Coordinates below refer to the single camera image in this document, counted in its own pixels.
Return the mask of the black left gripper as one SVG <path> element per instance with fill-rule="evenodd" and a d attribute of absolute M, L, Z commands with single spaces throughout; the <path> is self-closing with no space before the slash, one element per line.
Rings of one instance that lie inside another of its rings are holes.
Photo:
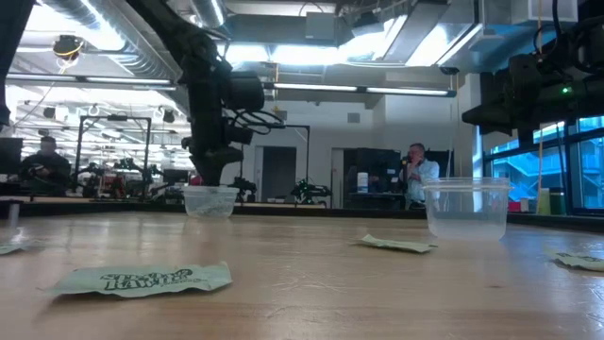
<path fill-rule="evenodd" d="M 232 142 L 250 145 L 254 132 L 234 127 L 223 115 L 223 103 L 215 84 L 189 84 L 191 136 L 182 146 L 192 152 L 192 162 L 204 186 L 219 186 L 226 165 L 243 160 Z"/>

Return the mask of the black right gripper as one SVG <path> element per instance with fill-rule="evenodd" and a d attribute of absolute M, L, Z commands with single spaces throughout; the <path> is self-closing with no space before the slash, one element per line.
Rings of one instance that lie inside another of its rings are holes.
<path fill-rule="evenodd" d="M 464 123 L 480 127 L 481 135 L 512 136 L 537 129 L 544 123 L 575 118 L 572 107 L 586 99 L 584 80 L 547 84 L 539 91 L 514 97 L 507 71 L 480 75 L 482 103 L 461 115 Z"/>

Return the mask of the green packet with bold print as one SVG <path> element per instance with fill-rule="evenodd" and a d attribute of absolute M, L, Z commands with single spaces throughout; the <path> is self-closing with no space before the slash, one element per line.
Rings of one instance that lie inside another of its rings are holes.
<path fill-rule="evenodd" d="M 56 295 L 98 293 L 121 298 L 143 298 L 188 289 L 214 291 L 232 283 L 225 262 L 201 266 L 136 265 L 80 268 L 49 289 Z"/>

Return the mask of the green sweetener packet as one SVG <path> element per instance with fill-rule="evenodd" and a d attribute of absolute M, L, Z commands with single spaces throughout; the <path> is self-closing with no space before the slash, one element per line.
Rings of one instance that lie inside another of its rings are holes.
<path fill-rule="evenodd" d="M 414 242 L 403 242 L 379 239 L 370 234 L 365 235 L 360 239 L 360 243 L 368 247 L 386 248 L 392 250 L 409 251 L 413 253 L 424 254 L 435 249 L 435 245 L 414 243 Z"/>
<path fill-rule="evenodd" d="M 25 251 L 31 246 L 31 242 L 0 244 L 0 256 L 8 255 L 17 251 Z"/>
<path fill-rule="evenodd" d="M 561 264 L 569 268 L 604 273 L 604 259 L 578 253 L 559 251 L 550 247 L 546 247 L 544 252 L 549 259 L 556 264 Z"/>

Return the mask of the small clear plastic bin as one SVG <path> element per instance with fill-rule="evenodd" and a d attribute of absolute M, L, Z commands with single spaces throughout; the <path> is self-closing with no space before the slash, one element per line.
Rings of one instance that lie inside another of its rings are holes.
<path fill-rule="evenodd" d="M 221 217 L 232 215 L 239 190 L 230 187 L 186 186 L 184 205 L 191 217 Z"/>

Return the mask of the black cabinet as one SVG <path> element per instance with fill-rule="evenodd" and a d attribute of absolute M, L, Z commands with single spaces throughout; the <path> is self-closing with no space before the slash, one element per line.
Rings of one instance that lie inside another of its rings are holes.
<path fill-rule="evenodd" d="M 425 160 L 412 172 L 422 179 L 453 178 L 455 176 L 454 152 L 427 150 Z"/>
<path fill-rule="evenodd" d="M 399 185 L 401 153 L 392 149 L 344 150 L 344 202 L 350 210 L 399 211 L 404 197 Z M 369 174 L 369 192 L 357 192 L 357 174 Z"/>

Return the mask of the long ceiling light fixture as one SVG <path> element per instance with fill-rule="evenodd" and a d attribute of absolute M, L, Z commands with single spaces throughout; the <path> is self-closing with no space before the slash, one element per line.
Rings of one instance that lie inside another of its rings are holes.
<path fill-rule="evenodd" d="M 6 76 L 8 84 L 42 85 L 43 83 L 56 83 L 71 87 L 127 87 L 133 90 L 174 91 L 178 85 L 170 79 L 152 79 L 115 76 L 72 76 L 53 74 L 28 74 L 9 73 Z M 330 93 L 356 93 L 356 94 L 386 94 L 429 97 L 454 97 L 454 90 L 423 89 L 423 88 L 387 88 L 364 87 L 326 84 L 293 84 L 281 82 L 263 82 L 265 90 L 288 90 Z"/>

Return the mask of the person in light top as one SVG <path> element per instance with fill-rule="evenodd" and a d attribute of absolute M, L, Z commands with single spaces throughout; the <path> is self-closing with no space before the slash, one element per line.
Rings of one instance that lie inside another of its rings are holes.
<path fill-rule="evenodd" d="M 437 179 L 440 175 L 440 165 L 426 158 L 426 150 L 422 144 L 411 144 L 406 164 L 399 172 L 399 180 L 407 184 L 406 203 L 410 209 L 425 207 L 425 192 L 423 184 L 427 180 Z"/>

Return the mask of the large clear plastic bin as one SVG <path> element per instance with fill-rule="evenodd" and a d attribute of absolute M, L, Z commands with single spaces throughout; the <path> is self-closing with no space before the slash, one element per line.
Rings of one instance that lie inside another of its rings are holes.
<path fill-rule="evenodd" d="M 439 239 L 498 241 L 506 233 L 507 178 L 437 178 L 424 183 L 429 231 Z"/>

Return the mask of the dark green cup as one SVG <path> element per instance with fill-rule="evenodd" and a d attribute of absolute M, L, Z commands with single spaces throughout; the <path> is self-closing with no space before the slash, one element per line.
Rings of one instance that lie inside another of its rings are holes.
<path fill-rule="evenodd" d="M 552 215 L 565 215 L 565 192 L 561 187 L 549 189 L 550 213 Z"/>

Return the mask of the person in dark top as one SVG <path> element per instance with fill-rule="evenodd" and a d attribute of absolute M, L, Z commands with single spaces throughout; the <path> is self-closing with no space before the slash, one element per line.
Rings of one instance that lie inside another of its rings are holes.
<path fill-rule="evenodd" d="M 41 149 L 21 162 L 20 180 L 34 196 L 66 196 L 71 164 L 57 152 L 53 137 L 41 138 Z"/>

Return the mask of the black ceiling dome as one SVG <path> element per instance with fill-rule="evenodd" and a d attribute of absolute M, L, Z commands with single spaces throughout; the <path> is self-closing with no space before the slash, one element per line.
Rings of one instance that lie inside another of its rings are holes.
<path fill-rule="evenodd" d="M 52 51 L 54 55 L 65 61 L 73 61 L 79 57 L 85 42 L 74 35 L 59 35 L 54 41 Z"/>

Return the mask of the black computer monitor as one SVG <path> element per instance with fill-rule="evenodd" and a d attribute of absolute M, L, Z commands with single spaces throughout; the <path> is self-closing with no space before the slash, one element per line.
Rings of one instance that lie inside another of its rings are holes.
<path fill-rule="evenodd" d="M 0 175 L 17 174 L 21 165 L 23 139 L 0 138 Z"/>

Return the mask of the black metal frame stand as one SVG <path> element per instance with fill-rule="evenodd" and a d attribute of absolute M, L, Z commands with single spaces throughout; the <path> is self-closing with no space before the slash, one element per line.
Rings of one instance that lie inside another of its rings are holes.
<path fill-rule="evenodd" d="M 75 171 L 74 171 L 74 179 L 73 179 L 74 186 L 79 185 L 78 176 L 83 171 L 95 174 L 99 178 L 99 182 L 98 182 L 97 193 L 92 195 L 92 198 L 94 198 L 94 199 L 105 199 L 106 198 L 105 197 L 106 192 L 105 192 L 105 179 L 104 179 L 105 172 L 104 172 L 104 170 L 99 166 L 94 166 L 94 167 L 88 166 L 83 171 L 80 169 L 81 149 L 82 149 L 82 144 L 83 144 L 84 133 L 86 131 L 88 131 L 90 128 L 93 128 L 94 125 L 99 120 L 102 120 L 102 119 L 105 119 L 108 121 L 114 121 L 114 122 L 126 122 L 128 120 L 132 120 L 132 121 L 135 121 L 136 123 L 138 123 L 139 121 L 144 121 L 147 124 L 146 128 L 142 127 L 142 132 L 144 133 L 144 136 L 145 136 L 145 143 L 144 143 L 144 150 L 143 150 L 144 151 L 143 167 L 140 167 L 139 165 L 137 165 L 134 162 L 133 158 L 121 158 L 117 162 L 118 170 L 128 170 L 128 171 L 135 170 L 142 174 L 141 189 L 140 189 L 139 195 L 137 195 L 137 198 L 140 202 L 146 201 L 148 198 L 148 189 L 149 189 L 149 184 L 150 184 L 149 180 L 151 179 L 151 172 L 148 169 L 148 157 L 149 157 L 152 119 L 149 117 L 134 117 L 134 116 L 127 116 L 127 115 L 120 115 L 120 114 L 110 114 L 110 115 L 103 115 L 103 116 L 101 116 L 101 115 L 98 115 L 98 116 L 83 115 L 83 116 L 81 116 L 79 128 L 78 128 L 78 139 L 77 139 L 77 146 L 76 146 Z"/>
<path fill-rule="evenodd" d="M 240 162 L 239 175 L 246 179 L 258 180 L 260 190 L 263 174 L 261 167 L 263 148 L 266 146 L 295 147 L 296 148 L 296 175 L 297 179 L 309 179 L 310 160 L 310 126 L 287 124 L 261 124 L 250 123 L 247 128 L 259 128 L 251 144 L 242 144 L 241 151 L 244 159 Z"/>

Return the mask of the silver ceiling duct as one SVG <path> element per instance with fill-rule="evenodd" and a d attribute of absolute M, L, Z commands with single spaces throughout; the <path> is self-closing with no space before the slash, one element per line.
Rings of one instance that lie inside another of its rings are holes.
<path fill-rule="evenodd" d="M 197 19 L 196 22 L 206 28 L 222 26 L 227 20 L 227 10 L 223 0 L 190 0 Z"/>

